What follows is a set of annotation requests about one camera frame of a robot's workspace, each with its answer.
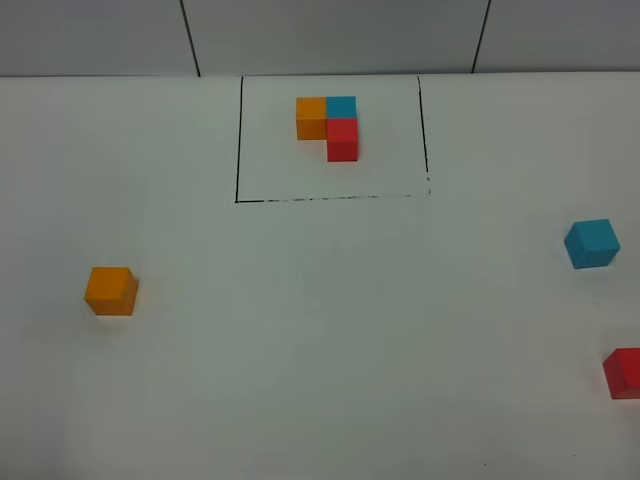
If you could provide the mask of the red template cube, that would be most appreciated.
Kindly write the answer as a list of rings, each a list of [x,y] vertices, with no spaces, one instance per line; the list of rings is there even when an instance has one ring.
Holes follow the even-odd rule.
[[[359,130],[356,118],[327,120],[327,160],[355,162],[359,157]]]

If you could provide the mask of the orange template cube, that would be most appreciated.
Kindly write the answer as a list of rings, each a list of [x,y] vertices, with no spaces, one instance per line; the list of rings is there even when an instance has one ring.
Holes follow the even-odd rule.
[[[327,104],[325,97],[296,99],[296,134],[300,141],[325,140]]]

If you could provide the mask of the blue template cube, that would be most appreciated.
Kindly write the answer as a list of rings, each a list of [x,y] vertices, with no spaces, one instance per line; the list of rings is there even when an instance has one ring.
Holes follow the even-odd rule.
[[[327,96],[326,115],[328,119],[349,119],[357,117],[355,96]]]

